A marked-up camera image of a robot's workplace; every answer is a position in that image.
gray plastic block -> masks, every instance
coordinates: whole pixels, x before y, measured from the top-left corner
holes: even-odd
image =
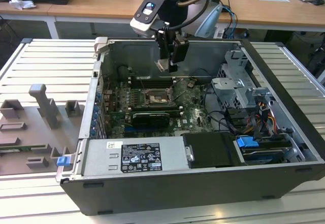
[[[81,115],[78,101],[67,101],[66,112],[68,117],[77,117]]]
[[[28,93],[36,99],[50,128],[56,129],[59,123],[55,117],[55,112],[52,110],[50,102],[46,97],[45,91],[45,84],[33,84]]]
[[[54,148],[52,149],[50,159],[51,159],[54,163],[56,163],[56,162],[57,162],[57,159],[58,159],[60,156],[62,156],[62,155],[61,155],[61,154],[57,151],[57,149],[54,147]]]
[[[16,110],[23,110],[18,100],[5,100],[1,107],[0,112],[5,117],[5,119],[19,118]]]
[[[20,143],[20,139],[18,137],[6,137],[0,138],[0,146],[13,146]]]
[[[48,99],[48,100],[50,103],[51,110],[54,112],[54,115],[57,115],[59,113],[59,109],[57,108],[54,99]],[[37,110],[39,111],[41,117],[45,116],[44,113],[42,112],[41,108],[38,107]]]
[[[44,156],[42,156],[42,157],[29,157],[29,158],[27,158],[26,165],[30,169],[44,168],[44,167],[49,166],[49,162],[45,159]]]
[[[34,154],[48,154],[52,152],[52,148],[49,144],[46,144],[44,147],[33,147],[31,151]]]

black wire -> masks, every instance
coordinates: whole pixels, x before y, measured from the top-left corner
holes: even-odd
[[[189,74],[189,76],[192,77],[196,71],[200,71],[200,70],[206,72],[211,78],[213,78],[212,75],[206,69],[204,69],[204,68],[197,68],[197,69],[195,69],[193,72],[191,72]]]
[[[300,38],[296,33],[294,33],[294,36],[296,36],[297,39],[299,39],[301,42],[304,42],[304,43],[309,44],[309,45],[316,45],[316,44],[321,44],[322,43],[322,42],[309,43],[306,40],[303,40],[302,38]]]
[[[229,127],[226,123],[224,123],[224,122],[221,121],[221,120],[223,120],[224,118],[221,119],[221,120],[218,120],[218,119],[214,118],[213,116],[211,116],[210,113],[209,113],[209,116],[210,116],[210,118],[211,118],[212,120],[214,120],[215,122],[218,122],[219,125],[221,124],[221,125],[225,126],[227,129],[231,130],[230,127]]]
[[[179,29],[186,27],[186,26],[190,25],[191,23],[195,22],[207,10],[207,8],[209,6],[209,1],[210,0],[207,0],[205,2],[205,5],[203,6],[202,10],[199,13],[197,13],[197,15],[195,17],[193,17],[191,20],[188,20],[187,22],[184,22],[184,23],[174,26],[174,27],[168,27],[168,29],[169,30],[179,30]]]
[[[10,45],[10,48],[11,48],[12,51],[15,51],[15,49],[17,48],[12,43],[10,43],[9,41],[0,41],[0,43],[4,43],[4,44]]]
[[[228,0],[228,7],[229,7],[229,10],[232,11],[232,8],[231,8],[231,6],[230,6],[230,0]],[[232,23],[233,23],[233,16],[231,15],[231,13],[229,13],[229,15],[230,15],[230,22],[229,22],[227,28],[225,29],[224,33],[226,33],[226,32],[229,30],[230,26],[231,26]]]
[[[18,36],[18,34],[13,30],[13,28],[9,25],[9,23],[7,22],[7,20],[5,20],[1,15],[0,15],[0,18],[5,21],[5,23],[7,24],[7,26],[11,29],[11,31],[15,34],[15,36],[17,38],[19,38],[21,40],[21,38]]]

gray 3d-printed holder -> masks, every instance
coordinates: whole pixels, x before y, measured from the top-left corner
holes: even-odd
[[[19,143],[20,139],[18,137],[0,138],[0,147],[18,145]]]
[[[11,131],[22,131],[27,128],[25,122],[10,122],[10,123],[3,123],[0,124],[0,131],[1,132],[11,132]]]
[[[42,157],[28,157],[26,161],[26,165],[31,168],[44,168],[49,166],[49,162],[45,159],[44,156]]]
[[[45,94],[46,86],[45,84],[33,84],[29,89],[30,96],[34,97],[37,103],[40,106],[40,110],[45,116],[47,123],[49,124],[51,129],[56,129],[59,125],[55,112],[51,107],[49,100]]]
[[[51,110],[54,112],[54,115],[56,116],[59,113],[59,109],[57,108],[54,99],[48,99],[48,101],[50,103]],[[40,107],[38,107],[37,110],[39,111],[41,117],[45,116],[45,114],[42,112]]]
[[[0,107],[0,112],[5,119],[12,119],[19,118],[16,111],[23,109],[24,108],[21,106],[18,100],[5,100]]]
[[[33,147],[31,151],[34,154],[48,154],[52,152],[52,148],[49,144],[46,144],[44,147]]]
[[[67,101],[66,112],[68,117],[77,117],[81,115],[78,101]]]
[[[54,148],[52,149],[51,156],[50,156],[50,159],[53,161],[53,163],[56,164],[57,159],[58,159],[59,157],[61,157],[61,156],[62,156],[62,155],[59,153],[59,151],[57,151],[57,149],[54,147]]]

power supply label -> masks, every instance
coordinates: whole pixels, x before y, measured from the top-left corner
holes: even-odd
[[[123,173],[162,170],[163,164],[158,143],[122,145],[121,171]]]

desk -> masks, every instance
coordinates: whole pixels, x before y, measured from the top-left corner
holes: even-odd
[[[8,3],[0,3],[0,15],[5,19],[45,21],[53,39],[59,35],[55,22],[129,23],[143,0],[70,0],[68,5],[37,4],[37,8],[19,11]],[[314,6],[300,0],[269,2],[230,0],[238,16],[238,28],[295,31],[325,31],[325,6]],[[218,28],[230,21],[222,13]]]

